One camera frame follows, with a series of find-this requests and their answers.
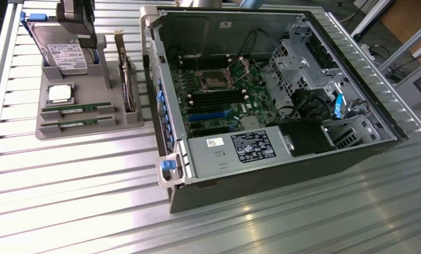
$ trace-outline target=motherboard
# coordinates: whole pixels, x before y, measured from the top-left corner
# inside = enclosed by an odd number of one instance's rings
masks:
[[[237,57],[223,68],[172,68],[177,103],[187,136],[261,128],[276,117],[260,68]]]

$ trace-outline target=blue pci slot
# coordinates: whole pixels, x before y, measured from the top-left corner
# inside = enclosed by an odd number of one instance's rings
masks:
[[[199,114],[199,115],[189,115],[188,121],[200,121],[200,120],[208,120],[208,119],[216,119],[216,118],[225,118],[227,112],[215,112],[208,114]]]

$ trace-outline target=slatted metal surface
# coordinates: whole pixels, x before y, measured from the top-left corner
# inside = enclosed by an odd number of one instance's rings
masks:
[[[54,4],[26,1],[22,10],[53,15]],[[165,2],[96,1],[94,24],[109,60],[111,34],[125,32],[147,106],[137,21],[144,4]],[[340,174],[171,215],[156,184],[147,107],[140,129],[34,138],[41,58],[14,20],[0,84],[0,253],[421,253],[421,128],[328,16],[316,7],[293,8],[315,13],[408,142]]]

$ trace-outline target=blue latch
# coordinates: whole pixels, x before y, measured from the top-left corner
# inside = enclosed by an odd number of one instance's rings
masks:
[[[335,104],[335,114],[336,114],[336,118],[342,118],[340,115],[340,105],[342,105],[342,101],[343,101],[343,95],[338,94],[336,97],[336,104]]]
[[[33,37],[32,33],[29,32],[29,29],[28,29],[28,26],[26,26],[26,22],[25,22],[25,12],[20,12],[18,21],[20,21],[20,24],[22,25],[22,27],[25,28],[29,37]]]
[[[163,160],[160,161],[160,169],[161,171],[168,171],[176,168],[175,160]]]
[[[156,94],[156,101],[159,102],[160,101],[160,98],[161,98],[161,90],[159,91],[159,93]]]
[[[28,16],[28,21],[46,21],[46,15],[42,13],[32,13]]]

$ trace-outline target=pci express slot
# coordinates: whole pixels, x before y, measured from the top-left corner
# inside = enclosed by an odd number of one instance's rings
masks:
[[[197,114],[215,111],[223,111],[223,107],[221,106],[192,107],[187,109],[187,114]]]
[[[215,112],[215,113],[207,113],[207,114],[197,114],[197,115],[188,115],[188,121],[201,121],[201,120],[209,120],[209,119],[217,119],[217,118],[225,118],[227,113],[224,111]]]
[[[191,94],[193,107],[243,102],[243,94],[239,90]]]
[[[220,133],[228,133],[229,132],[229,126],[211,128],[205,130],[192,130],[193,136],[209,136]]]
[[[49,111],[56,111],[56,110],[60,111],[60,114],[93,112],[97,110],[98,106],[109,106],[109,105],[111,105],[109,102],[100,102],[100,103],[81,104],[81,105],[45,107],[41,109],[41,112],[49,112]]]

